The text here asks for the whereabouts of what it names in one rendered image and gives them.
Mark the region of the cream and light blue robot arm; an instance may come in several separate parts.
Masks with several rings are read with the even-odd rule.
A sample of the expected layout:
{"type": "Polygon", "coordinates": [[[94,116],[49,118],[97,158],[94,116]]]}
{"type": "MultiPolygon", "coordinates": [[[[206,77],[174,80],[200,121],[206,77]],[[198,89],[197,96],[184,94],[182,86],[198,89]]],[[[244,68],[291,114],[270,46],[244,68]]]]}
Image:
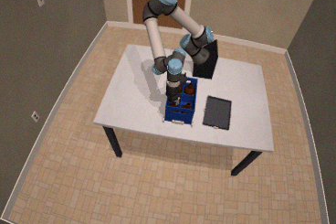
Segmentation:
{"type": "Polygon", "coordinates": [[[210,27],[208,27],[207,30],[207,27],[203,25],[198,26],[198,24],[178,6],[177,0],[150,0],[147,3],[143,8],[142,20],[147,28],[155,63],[152,65],[152,71],[156,75],[164,74],[164,72],[167,71],[168,81],[178,82],[181,79],[186,55],[185,52],[190,57],[192,56],[191,58],[195,65],[203,64],[209,57],[209,51],[201,47],[213,41],[213,32],[210,27]],[[180,46],[182,48],[176,48],[173,54],[168,57],[165,55],[157,24],[160,14],[170,16],[191,33],[191,35],[186,34],[181,39],[180,46]]]}

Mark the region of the blue divided crate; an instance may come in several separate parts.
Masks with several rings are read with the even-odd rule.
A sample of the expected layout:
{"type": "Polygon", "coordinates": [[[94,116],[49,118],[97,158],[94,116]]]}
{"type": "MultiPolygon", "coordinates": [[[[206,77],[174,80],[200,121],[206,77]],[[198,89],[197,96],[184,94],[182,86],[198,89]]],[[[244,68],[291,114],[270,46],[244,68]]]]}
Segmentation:
{"type": "Polygon", "coordinates": [[[185,84],[182,85],[183,89],[182,89],[182,93],[178,93],[180,95],[180,103],[178,104],[179,107],[173,107],[173,106],[169,106],[169,104],[171,102],[170,99],[167,97],[167,101],[166,101],[166,105],[165,105],[165,121],[171,122],[172,120],[176,120],[176,121],[181,121],[184,122],[185,124],[191,124],[193,117],[194,117],[194,110],[195,110],[195,101],[196,101],[196,91],[197,91],[197,83],[195,83],[192,80],[189,80],[193,83],[193,87],[194,87],[194,95],[187,95],[184,94],[184,88],[186,86],[188,86],[188,82],[186,82],[185,84]],[[190,103],[191,107],[193,108],[191,109],[185,109],[183,108],[184,105],[186,105],[186,103],[190,103]],[[179,112],[173,112],[173,110],[179,111],[179,112]],[[187,112],[187,113],[181,113],[182,112],[187,112]]]}

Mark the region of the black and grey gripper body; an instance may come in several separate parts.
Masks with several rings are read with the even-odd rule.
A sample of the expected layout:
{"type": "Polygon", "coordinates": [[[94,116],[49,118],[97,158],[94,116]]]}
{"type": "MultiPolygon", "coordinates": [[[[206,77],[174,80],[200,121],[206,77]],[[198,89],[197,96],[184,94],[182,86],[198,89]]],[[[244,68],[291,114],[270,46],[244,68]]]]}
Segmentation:
{"type": "Polygon", "coordinates": [[[179,87],[187,82],[188,78],[185,74],[181,74],[181,79],[178,82],[166,81],[166,96],[172,101],[178,100],[179,87]]]}

